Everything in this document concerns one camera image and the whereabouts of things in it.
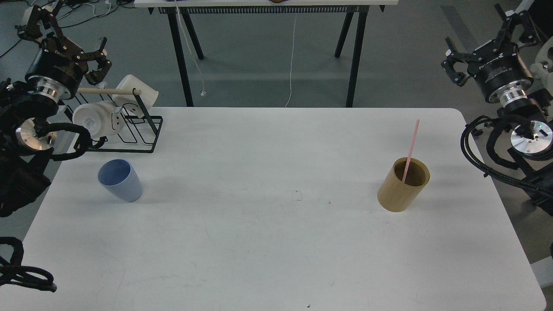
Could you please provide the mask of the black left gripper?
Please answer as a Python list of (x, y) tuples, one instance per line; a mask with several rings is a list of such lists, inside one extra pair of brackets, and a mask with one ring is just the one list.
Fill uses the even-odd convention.
[[(57, 22), (61, 5), (33, 5), (27, 8), (16, 34), (23, 41), (38, 44), (39, 51), (25, 74), (25, 82), (53, 98), (73, 98), (85, 78), (90, 85), (104, 81), (112, 66), (107, 59), (107, 38), (100, 38), (96, 50), (85, 53), (67, 40)], [(89, 62), (95, 62), (95, 69)]]

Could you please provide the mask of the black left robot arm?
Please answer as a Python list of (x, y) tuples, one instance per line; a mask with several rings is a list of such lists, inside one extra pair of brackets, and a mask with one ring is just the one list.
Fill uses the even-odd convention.
[(36, 43), (39, 51), (24, 81), (1, 82), (1, 217), (44, 193), (51, 184), (44, 175), (50, 161), (81, 157), (92, 146), (85, 127), (48, 121), (64, 100), (75, 97), (83, 79), (98, 85), (112, 65), (105, 37), (96, 51), (85, 52), (63, 34), (57, 22), (62, 6), (61, 0), (55, 6), (33, 5), (16, 26), (18, 37)]

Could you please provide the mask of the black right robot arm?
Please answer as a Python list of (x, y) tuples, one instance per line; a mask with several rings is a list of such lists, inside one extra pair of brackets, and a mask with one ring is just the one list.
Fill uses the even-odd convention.
[[(540, 42), (537, 28), (527, 10), (504, 12), (495, 6), (502, 26), (495, 38), (471, 53), (456, 51), (450, 38), (441, 67), (457, 86), (469, 78), (489, 104), (500, 104), (497, 118), (482, 115), (466, 124), (460, 139), (461, 151), (477, 169), (502, 183), (523, 189), (534, 206), (552, 214), (552, 39), (548, 39), (527, 67), (520, 50)], [(501, 173), (476, 158), (469, 136), (482, 132), (478, 126), (492, 128), (486, 153), (501, 167), (520, 170), (523, 179)]]

